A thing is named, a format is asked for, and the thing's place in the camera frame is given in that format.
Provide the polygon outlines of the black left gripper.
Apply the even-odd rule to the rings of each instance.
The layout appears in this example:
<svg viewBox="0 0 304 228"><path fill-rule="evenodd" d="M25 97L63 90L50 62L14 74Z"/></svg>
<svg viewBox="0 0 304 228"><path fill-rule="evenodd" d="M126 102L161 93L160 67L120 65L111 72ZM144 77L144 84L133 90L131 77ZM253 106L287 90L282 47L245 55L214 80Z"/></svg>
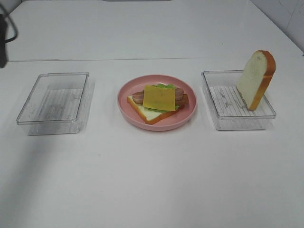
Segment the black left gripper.
<svg viewBox="0 0 304 228"><path fill-rule="evenodd" d="M6 53L6 34L8 24L4 19L4 16L0 15L0 67L4 68L8 59Z"/></svg>

